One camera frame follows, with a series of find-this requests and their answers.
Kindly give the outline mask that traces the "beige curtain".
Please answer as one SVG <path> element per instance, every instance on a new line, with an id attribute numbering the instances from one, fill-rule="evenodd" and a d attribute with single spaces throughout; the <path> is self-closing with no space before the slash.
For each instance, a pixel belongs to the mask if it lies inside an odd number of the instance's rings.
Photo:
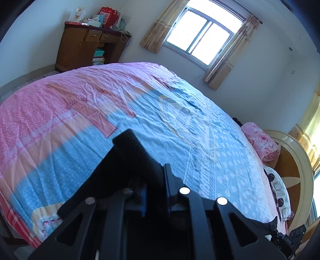
<path id="1" fill-rule="evenodd" d="M 203 79 L 210 88 L 217 90 L 221 86 L 246 47 L 249 45 L 259 24 L 260 20 L 254 15 L 251 15 L 245 20 L 226 46 L 223 47 Z"/>
<path id="2" fill-rule="evenodd" d="M 152 23 L 139 45 L 148 51 L 158 53 L 174 23 L 188 4 L 188 0 L 174 0 Z"/>

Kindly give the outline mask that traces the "white box on desk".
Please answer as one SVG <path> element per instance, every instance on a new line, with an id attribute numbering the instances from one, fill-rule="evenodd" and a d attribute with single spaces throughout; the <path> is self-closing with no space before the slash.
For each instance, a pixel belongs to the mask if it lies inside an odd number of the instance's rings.
<path id="1" fill-rule="evenodd" d="M 69 22 L 81 22 L 84 18 L 84 15 L 85 15 L 85 8 L 79 6 L 77 7 L 77 9 L 75 10 L 75 12 L 73 12 L 69 18 Z"/>

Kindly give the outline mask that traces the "red gift bag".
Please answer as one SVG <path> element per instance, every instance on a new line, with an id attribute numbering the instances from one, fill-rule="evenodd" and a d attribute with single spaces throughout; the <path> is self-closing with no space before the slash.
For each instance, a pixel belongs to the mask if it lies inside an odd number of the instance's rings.
<path id="1" fill-rule="evenodd" d="M 109 7 L 101 7 L 99 15 L 103 15 L 103 28 L 109 28 L 116 23 L 119 15 L 118 10 Z"/>

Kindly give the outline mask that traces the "cream wooden headboard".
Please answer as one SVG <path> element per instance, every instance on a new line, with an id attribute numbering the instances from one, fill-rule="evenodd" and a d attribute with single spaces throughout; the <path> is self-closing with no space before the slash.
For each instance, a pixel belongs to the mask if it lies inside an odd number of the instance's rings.
<path id="1" fill-rule="evenodd" d="M 280 156 L 275 165 L 290 197 L 293 218 L 287 221 L 288 231 L 307 222 L 313 199 L 313 171 L 302 145 L 291 135 L 274 130 L 266 130 L 281 146 Z"/>

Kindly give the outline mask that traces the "black pants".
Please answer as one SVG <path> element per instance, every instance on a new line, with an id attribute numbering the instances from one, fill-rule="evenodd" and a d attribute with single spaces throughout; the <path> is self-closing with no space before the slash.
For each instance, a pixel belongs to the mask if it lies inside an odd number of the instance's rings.
<path id="1" fill-rule="evenodd" d="M 133 190 L 124 208 L 127 259 L 167 259 L 170 219 L 164 165 L 131 130 L 113 139 L 106 157 L 58 214 L 64 221 L 86 198 L 108 199 L 125 188 Z"/>

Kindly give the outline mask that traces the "window with metal frame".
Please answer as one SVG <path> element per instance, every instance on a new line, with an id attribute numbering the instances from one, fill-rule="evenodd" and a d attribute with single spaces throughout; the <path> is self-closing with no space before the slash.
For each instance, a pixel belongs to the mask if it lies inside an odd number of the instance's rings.
<path id="1" fill-rule="evenodd" d="M 165 45 L 208 69 L 246 19 L 218 1 L 189 1 Z"/>

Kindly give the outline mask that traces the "right beige curtain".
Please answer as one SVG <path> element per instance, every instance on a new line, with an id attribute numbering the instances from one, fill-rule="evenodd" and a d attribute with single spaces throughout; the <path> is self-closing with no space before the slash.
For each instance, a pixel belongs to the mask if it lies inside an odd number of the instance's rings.
<path id="1" fill-rule="evenodd" d="M 246 47 L 249 45 L 259 24 L 260 20 L 254 15 L 251 15 L 245 20 L 226 46 L 223 47 L 203 79 L 210 88 L 217 90 L 221 86 Z"/>

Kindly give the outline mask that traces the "brown wooden desk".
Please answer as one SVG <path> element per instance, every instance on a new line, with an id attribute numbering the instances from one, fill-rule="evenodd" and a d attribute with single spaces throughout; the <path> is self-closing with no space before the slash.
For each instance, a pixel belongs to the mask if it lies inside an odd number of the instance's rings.
<path id="1" fill-rule="evenodd" d="M 65 72 L 91 66 L 97 50 L 103 51 L 99 56 L 103 64 L 117 63 L 130 40 L 129 32 L 65 22 L 55 69 Z"/>

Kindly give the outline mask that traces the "teal box under desk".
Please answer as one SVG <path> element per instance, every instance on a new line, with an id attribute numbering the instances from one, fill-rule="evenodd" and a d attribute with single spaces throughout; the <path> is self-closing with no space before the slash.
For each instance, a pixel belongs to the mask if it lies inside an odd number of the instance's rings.
<path id="1" fill-rule="evenodd" d="M 105 52 L 105 51 L 104 51 L 103 49 L 97 48 L 97 49 L 95 50 L 94 57 L 103 57 L 104 52 Z"/>

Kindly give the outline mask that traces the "pink floral folded blanket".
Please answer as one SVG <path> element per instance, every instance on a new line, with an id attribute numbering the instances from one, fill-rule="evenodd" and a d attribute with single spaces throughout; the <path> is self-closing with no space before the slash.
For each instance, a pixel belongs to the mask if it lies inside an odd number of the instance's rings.
<path id="1" fill-rule="evenodd" d="M 241 130 L 262 162 L 274 161 L 279 156 L 279 145 L 255 123 L 247 122 Z"/>

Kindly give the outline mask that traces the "light blue tissue box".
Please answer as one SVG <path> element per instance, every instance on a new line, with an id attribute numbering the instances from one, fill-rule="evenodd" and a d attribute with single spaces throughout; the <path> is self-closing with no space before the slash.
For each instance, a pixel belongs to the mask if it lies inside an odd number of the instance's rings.
<path id="1" fill-rule="evenodd" d="M 92 18 L 89 18 L 87 23 L 93 27 L 102 27 L 103 26 L 103 15 L 93 15 Z"/>

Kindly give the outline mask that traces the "white dotted pillow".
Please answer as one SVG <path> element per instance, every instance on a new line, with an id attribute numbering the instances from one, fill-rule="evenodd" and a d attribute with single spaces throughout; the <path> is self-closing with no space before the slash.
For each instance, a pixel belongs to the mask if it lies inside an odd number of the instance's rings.
<path id="1" fill-rule="evenodd" d="M 282 178 L 273 168 L 268 166 L 263 166 L 263 168 L 276 200 L 280 221 L 285 222 L 290 220 L 294 216 L 294 213 L 291 210 L 289 193 Z"/>

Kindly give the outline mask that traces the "pink blue patchwork bedspread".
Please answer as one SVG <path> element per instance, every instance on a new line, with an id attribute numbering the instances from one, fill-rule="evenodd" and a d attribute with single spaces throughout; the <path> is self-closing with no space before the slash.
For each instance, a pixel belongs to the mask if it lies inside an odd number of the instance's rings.
<path id="1" fill-rule="evenodd" d="M 164 66 L 113 63 L 45 77 L 1 104 L 1 211 L 32 247 L 63 205 L 131 129 L 147 152 L 204 198 L 244 216 L 278 210 L 263 164 L 240 126 Z"/>

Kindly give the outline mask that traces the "left beige curtain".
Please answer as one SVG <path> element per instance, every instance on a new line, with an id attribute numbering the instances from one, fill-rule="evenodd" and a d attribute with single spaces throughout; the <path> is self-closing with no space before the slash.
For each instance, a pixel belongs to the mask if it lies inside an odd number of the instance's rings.
<path id="1" fill-rule="evenodd" d="M 148 51 L 158 53 L 174 23 L 188 4 L 188 0 L 174 0 L 152 23 L 139 45 Z"/>

